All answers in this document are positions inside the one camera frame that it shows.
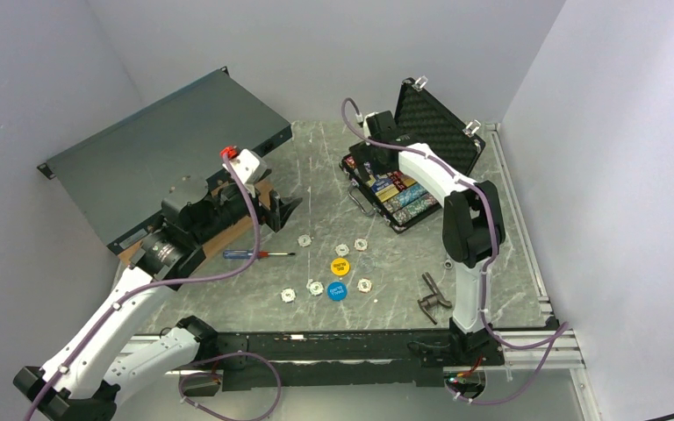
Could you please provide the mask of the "yellow blue card deck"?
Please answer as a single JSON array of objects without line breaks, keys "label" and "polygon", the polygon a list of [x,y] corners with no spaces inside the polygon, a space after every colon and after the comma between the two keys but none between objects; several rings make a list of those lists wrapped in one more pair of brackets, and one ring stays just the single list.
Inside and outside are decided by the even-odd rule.
[{"label": "yellow blue card deck", "polygon": [[375,179],[370,188],[381,203],[390,200],[399,192],[397,185],[390,177]]}]

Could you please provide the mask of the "yellow big blind button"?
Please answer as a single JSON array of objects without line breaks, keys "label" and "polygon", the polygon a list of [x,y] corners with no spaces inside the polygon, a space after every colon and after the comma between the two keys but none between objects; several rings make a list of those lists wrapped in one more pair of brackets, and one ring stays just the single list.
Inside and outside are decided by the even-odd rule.
[{"label": "yellow big blind button", "polygon": [[330,264],[331,272],[338,277],[342,277],[349,273],[351,269],[350,263],[347,259],[339,257],[334,259]]}]

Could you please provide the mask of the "blue small blind button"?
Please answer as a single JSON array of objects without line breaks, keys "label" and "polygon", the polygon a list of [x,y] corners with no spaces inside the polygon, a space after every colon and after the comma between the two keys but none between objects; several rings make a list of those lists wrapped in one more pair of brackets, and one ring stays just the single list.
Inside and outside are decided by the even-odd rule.
[{"label": "blue small blind button", "polygon": [[344,300],[348,295],[348,288],[345,283],[337,281],[331,282],[326,287],[327,296],[335,302]]}]

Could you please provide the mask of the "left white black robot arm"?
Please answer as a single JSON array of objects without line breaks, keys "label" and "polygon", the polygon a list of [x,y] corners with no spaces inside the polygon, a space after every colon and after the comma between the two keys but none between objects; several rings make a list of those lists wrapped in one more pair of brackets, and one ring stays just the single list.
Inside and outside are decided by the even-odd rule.
[{"label": "left white black robot arm", "polygon": [[240,191],[240,194],[243,197],[245,205],[249,211],[250,219],[252,220],[255,234],[253,255],[249,257],[242,266],[236,268],[233,271],[206,277],[179,278],[159,281],[152,275],[134,271],[132,283],[135,287],[120,295],[116,295],[114,293],[110,294],[109,303],[102,304],[97,310],[97,319],[95,321],[89,321],[87,323],[87,330],[85,332],[79,332],[76,335],[78,341],[74,344],[67,344],[60,353],[55,355],[55,358],[58,360],[58,362],[51,371],[52,376],[41,386],[34,398],[31,399],[31,406],[24,415],[25,420],[32,418],[34,413],[38,410],[40,403],[44,401],[47,392],[54,388],[54,386],[63,376],[69,374],[72,371],[74,361],[77,360],[79,355],[88,348],[91,341],[100,333],[107,323],[111,322],[113,319],[116,319],[118,322],[116,327],[112,327],[110,329],[110,333],[112,334],[119,333],[120,330],[126,326],[128,322],[126,320],[121,320],[120,317],[124,315],[130,317],[132,315],[130,310],[125,310],[125,308],[130,308],[132,306],[132,300],[138,302],[142,300],[143,297],[155,292],[157,289],[171,289],[174,286],[182,286],[186,284],[222,281],[241,274],[254,264],[258,258],[261,245],[260,223],[259,218],[255,215],[256,189],[253,183],[241,181],[235,173],[232,173],[231,177],[233,178],[233,181],[235,182],[237,188]]}]

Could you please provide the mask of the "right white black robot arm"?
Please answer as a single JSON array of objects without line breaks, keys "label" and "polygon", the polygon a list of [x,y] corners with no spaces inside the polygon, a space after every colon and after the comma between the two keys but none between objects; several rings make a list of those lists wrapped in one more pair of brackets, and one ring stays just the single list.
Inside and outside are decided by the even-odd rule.
[{"label": "right white black robot arm", "polygon": [[418,182],[442,207],[442,242],[455,263],[455,305],[448,351],[453,360],[469,364],[492,342],[489,325],[491,264],[504,242],[505,228],[498,190],[492,182],[476,182],[452,168],[424,143],[407,137],[379,141],[367,135],[367,119],[356,112],[361,127],[349,129],[368,148],[371,164],[387,152],[398,170]]}]

